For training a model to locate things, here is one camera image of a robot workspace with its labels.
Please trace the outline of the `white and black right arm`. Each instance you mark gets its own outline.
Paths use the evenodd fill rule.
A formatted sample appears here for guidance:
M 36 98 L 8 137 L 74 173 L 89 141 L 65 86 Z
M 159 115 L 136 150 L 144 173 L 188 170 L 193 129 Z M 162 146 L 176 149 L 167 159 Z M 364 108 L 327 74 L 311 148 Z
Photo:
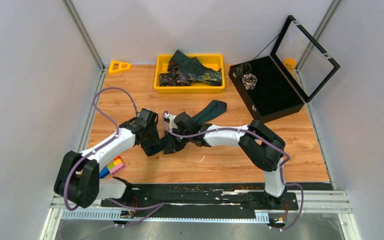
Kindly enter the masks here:
M 286 143 L 259 120 L 237 127 L 218 126 L 211 123 L 200 124 L 185 112 L 173 115 L 164 111 L 163 126 L 165 155 L 183 150 L 188 143 L 207 148 L 241 148 L 263 172 L 266 204 L 272 209 L 278 209 L 285 203 L 287 188 L 282 181 L 281 163 L 286 156 Z

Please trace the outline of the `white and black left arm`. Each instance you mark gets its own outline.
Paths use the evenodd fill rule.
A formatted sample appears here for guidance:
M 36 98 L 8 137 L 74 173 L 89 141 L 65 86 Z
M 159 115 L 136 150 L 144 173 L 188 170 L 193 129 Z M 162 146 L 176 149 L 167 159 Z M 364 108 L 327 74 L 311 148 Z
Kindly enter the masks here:
M 87 208 L 96 200 L 114 199 L 120 206 L 133 201 L 131 184 L 119 177 L 100 178 L 100 172 L 119 154 L 141 146 L 146 154 L 157 144 L 158 114 L 143 108 L 135 117 L 117 125 L 116 130 L 97 145 L 82 152 L 69 151 L 63 159 L 54 183 L 55 194 L 76 207 Z

